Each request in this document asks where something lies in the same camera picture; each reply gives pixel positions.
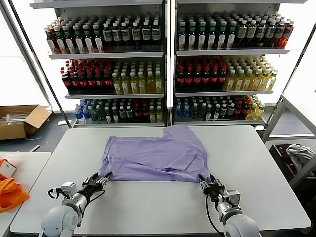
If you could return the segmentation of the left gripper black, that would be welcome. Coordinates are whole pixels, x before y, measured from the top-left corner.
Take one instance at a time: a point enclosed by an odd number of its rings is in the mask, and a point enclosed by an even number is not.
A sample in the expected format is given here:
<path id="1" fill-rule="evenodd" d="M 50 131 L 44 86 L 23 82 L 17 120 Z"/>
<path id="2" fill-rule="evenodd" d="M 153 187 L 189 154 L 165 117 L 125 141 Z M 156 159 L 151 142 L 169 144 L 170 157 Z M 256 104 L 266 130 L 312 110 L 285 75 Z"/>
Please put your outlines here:
<path id="1" fill-rule="evenodd" d="M 98 177 L 98 172 L 92 174 L 83 181 L 80 194 L 85 197 L 91 197 L 93 194 L 103 191 L 104 186 L 108 184 L 110 177 L 110 175 Z"/>

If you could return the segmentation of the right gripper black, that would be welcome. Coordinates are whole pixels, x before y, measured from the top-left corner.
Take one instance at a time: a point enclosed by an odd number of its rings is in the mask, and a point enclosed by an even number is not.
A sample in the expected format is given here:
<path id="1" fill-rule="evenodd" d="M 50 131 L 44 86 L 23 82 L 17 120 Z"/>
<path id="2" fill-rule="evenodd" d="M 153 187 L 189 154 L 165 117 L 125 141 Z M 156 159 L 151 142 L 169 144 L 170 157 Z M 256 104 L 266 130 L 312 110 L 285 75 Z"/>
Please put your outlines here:
<path id="1" fill-rule="evenodd" d="M 211 200 L 219 200 L 219 197 L 224 195 L 225 185 L 223 185 L 219 179 L 216 179 L 210 174 L 210 184 L 207 183 L 202 175 L 199 175 L 199 183 L 206 196 L 209 196 Z"/>

